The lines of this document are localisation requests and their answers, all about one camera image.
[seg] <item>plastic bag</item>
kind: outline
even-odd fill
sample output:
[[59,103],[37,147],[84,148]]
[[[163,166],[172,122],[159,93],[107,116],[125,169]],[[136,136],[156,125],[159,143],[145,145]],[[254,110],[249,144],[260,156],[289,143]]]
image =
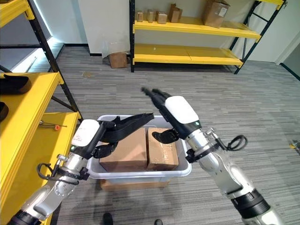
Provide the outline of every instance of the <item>plastic bag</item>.
[[109,54],[128,52],[130,49],[129,37],[125,34],[116,33],[109,37],[103,35],[102,39],[102,58],[105,58]]

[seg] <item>gray carpet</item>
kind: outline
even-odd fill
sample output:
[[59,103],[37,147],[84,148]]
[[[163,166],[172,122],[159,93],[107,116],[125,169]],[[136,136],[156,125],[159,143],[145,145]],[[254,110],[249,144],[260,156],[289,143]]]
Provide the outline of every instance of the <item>gray carpet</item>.
[[[65,47],[58,64],[84,118],[158,111],[140,92],[159,87],[183,95],[224,142],[244,134],[248,146],[231,158],[255,183],[287,225],[300,224],[300,156],[288,146],[300,139],[300,82],[274,63],[232,67],[111,69],[85,47]],[[55,96],[63,98],[58,87]],[[66,111],[51,102],[49,112]],[[239,213],[199,165],[163,189],[107,193],[97,180],[81,182],[61,205],[58,225],[98,225],[110,212],[115,225],[241,225]]]

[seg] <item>plastic storage bin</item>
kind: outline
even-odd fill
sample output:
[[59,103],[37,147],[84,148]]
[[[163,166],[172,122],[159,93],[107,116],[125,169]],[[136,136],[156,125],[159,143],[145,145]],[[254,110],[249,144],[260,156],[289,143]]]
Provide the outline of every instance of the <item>plastic storage bin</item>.
[[[117,115],[103,115],[98,120],[112,121]],[[121,119],[129,117],[130,115],[120,115]],[[154,116],[144,126],[147,128],[172,128],[171,124],[166,122],[162,116]],[[99,159],[91,158],[88,161],[87,168],[90,177],[93,179],[107,179],[111,183],[128,183],[128,182],[166,182],[172,177],[187,176],[192,171],[192,166],[185,159],[187,156],[187,147],[185,141],[179,139],[176,141],[176,149],[178,155],[179,165],[172,171],[144,171],[144,172],[107,172],[99,163]]]

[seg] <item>black shoe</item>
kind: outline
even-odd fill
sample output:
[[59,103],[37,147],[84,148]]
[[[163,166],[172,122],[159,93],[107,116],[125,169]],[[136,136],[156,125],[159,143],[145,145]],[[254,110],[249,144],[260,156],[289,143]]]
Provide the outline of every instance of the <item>black shoe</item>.
[[160,219],[155,220],[154,225],[164,225]]
[[109,212],[103,214],[103,225],[113,225],[113,217]]

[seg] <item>shelf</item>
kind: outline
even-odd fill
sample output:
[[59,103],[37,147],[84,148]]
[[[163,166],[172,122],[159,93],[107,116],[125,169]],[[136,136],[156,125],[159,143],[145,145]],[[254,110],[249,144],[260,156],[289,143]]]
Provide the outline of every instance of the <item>shelf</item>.
[[15,19],[21,13],[25,13],[28,20],[33,20],[34,15],[27,0],[13,0],[9,3],[0,4],[0,28]]
[[135,44],[134,62],[242,65],[229,49]]
[[281,5],[283,4],[283,0],[259,0],[267,3],[272,3],[277,5],[277,10],[280,9]]
[[[63,124],[67,127],[61,127],[60,131],[55,131],[52,128],[36,129],[13,179],[13,185],[7,197],[2,199],[4,207],[1,212],[1,224],[6,224],[12,215],[20,209],[26,199],[47,182],[38,177],[36,166],[39,163],[51,163],[53,166],[58,154],[65,155],[68,153],[78,118],[78,112],[45,113],[43,115],[42,119],[44,121]],[[49,174],[50,172],[44,169],[42,173]]]
[[56,86],[63,83],[59,73],[5,73],[26,75],[32,87],[21,95],[1,95],[9,112],[1,122],[1,197],[5,199],[27,147],[38,127]]
[[222,23],[222,27],[215,28],[203,25],[201,19],[194,17],[182,17],[180,22],[167,22],[166,24],[159,24],[157,22],[150,23],[146,20],[142,22],[135,21],[134,29],[254,38],[256,41],[258,41],[261,37],[258,33],[251,31],[242,23],[225,21]]

